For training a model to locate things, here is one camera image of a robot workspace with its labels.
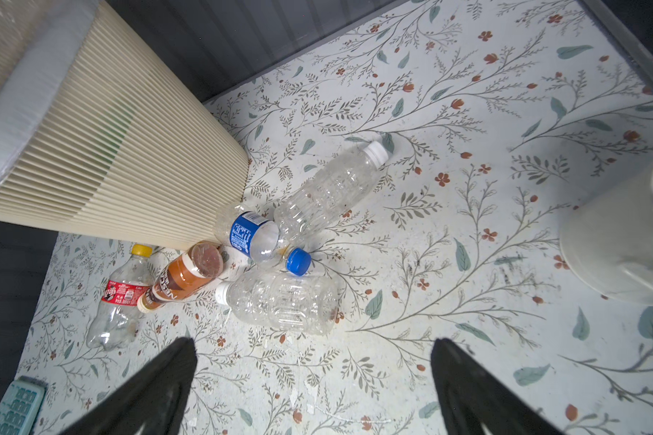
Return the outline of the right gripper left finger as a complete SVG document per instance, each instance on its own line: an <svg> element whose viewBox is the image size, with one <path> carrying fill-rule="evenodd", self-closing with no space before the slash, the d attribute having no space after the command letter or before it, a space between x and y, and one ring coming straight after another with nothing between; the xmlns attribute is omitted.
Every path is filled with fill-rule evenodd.
<svg viewBox="0 0 653 435"><path fill-rule="evenodd" d="M180 337L64 434L179 434L198 358Z"/></svg>

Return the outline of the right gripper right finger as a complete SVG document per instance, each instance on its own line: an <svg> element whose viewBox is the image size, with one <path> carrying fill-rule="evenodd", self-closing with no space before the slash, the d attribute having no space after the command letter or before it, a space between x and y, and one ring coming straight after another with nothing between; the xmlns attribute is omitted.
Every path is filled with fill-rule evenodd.
<svg viewBox="0 0 653 435"><path fill-rule="evenodd" d="M431 374L449 434L560 433L450 339L434 343Z"/></svg>

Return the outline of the brown Nescafe bottle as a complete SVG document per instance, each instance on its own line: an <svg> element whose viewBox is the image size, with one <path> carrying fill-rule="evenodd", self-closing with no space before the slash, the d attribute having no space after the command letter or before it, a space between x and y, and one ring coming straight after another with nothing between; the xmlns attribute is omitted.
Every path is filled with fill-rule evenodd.
<svg viewBox="0 0 653 435"><path fill-rule="evenodd" d="M182 302L216 279L223 268L219 249L203 240L161 271L153 286L138 299L137 308L148 314L167 304Z"/></svg>

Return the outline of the clear bottle blue label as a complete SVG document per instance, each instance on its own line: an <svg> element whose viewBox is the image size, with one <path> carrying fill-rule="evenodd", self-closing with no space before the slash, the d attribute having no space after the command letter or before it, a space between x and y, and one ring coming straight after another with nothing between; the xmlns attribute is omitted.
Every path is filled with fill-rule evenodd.
<svg viewBox="0 0 653 435"><path fill-rule="evenodd" d="M304 246L338 221L375 187L391 152L381 141L347 150L280 203L269 217L244 204L228 204L216 217L215 238L258 266L301 276L311 266Z"/></svg>

